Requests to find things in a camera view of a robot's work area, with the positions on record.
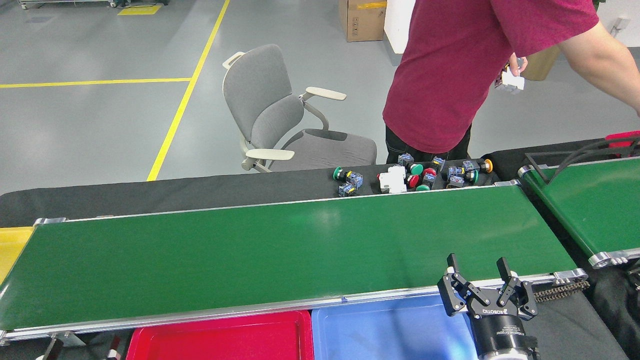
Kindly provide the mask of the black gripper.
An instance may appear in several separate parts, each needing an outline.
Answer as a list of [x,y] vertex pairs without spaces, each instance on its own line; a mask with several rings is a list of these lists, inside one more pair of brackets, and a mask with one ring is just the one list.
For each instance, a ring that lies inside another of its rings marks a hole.
[[446,271],[438,281],[438,291],[449,317],[469,312],[470,331],[478,357],[538,357],[538,340],[526,334],[522,320],[539,314],[530,281],[520,280],[505,257],[498,268],[503,286],[496,305],[459,271],[457,257],[446,258]]

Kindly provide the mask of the person's left hand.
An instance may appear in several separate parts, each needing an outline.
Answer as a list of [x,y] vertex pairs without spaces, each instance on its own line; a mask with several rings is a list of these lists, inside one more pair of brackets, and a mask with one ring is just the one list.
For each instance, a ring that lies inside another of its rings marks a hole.
[[509,69],[512,75],[518,77],[526,70],[528,59],[525,56],[519,57],[515,52],[509,57]]

